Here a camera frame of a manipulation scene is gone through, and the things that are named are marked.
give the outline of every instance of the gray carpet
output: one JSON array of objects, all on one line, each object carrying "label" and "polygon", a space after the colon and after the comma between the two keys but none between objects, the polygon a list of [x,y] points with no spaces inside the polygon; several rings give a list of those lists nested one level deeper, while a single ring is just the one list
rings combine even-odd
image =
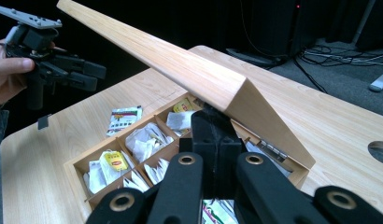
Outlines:
[{"label": "gray carpet", "polygon": [[[350,46],[343,43],[333,43],[331,45],[342,48],[352,48],[352,45]],[[383,49],[375,51],[375,53],[380,52],[382,53]],[[372,92],[368,90],[368,86],[383,74],[383,65],[323,67],[304,63],[301,60],[298,60],[298,62],[330,95],[383,115],[383,91]],[[271,71],[311,88],[315,88],[301,70],[295,66],[292,60],[287,61],[279,67],[272,68]],[[3,223],[2,211],[0,163],[0,223]]]}]

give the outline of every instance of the human hand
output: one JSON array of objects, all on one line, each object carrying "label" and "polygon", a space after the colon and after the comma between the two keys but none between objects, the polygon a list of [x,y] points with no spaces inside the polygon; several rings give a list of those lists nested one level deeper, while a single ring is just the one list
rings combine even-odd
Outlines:
[{"label": "human hand", "polygon": [[6,58],[5,48],[0,46],[0,104],[26,88],[23,73],[34,70],[35,63],[28,58]]}]

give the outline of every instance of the wooden table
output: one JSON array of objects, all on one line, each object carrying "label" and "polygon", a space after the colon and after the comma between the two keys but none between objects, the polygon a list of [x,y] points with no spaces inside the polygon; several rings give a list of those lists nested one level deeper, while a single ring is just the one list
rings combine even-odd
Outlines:
[{"label": "wooden table", "polygon": [[[383,163],[367,146],[383,141],[383,117],[213,49],[192,52],[247,76],[317,161],[302,191],[336,185],[383,213]],[[186,91],[152,69],[35,125],[1,146],[5,223],[82,223],[64,163],[106,138],[112,108],[142,105],[144,115]]]}]

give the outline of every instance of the open lid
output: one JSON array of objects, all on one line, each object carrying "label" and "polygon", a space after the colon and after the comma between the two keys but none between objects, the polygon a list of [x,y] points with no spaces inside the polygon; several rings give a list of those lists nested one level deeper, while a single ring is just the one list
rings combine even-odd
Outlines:
[{"label": "open lid", "polygon": [[315,163],[273,107],[243,75],[74,1],[60,0],[57,7],[303,166],[311,168]]}]

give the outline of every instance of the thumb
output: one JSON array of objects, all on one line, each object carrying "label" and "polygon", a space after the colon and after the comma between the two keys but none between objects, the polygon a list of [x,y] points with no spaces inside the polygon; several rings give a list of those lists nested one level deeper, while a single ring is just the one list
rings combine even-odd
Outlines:
[{"label": "thumb", "polygon": [[28,58],[0,59],[0,76],[27,73],[35,68],[33,60]]}]

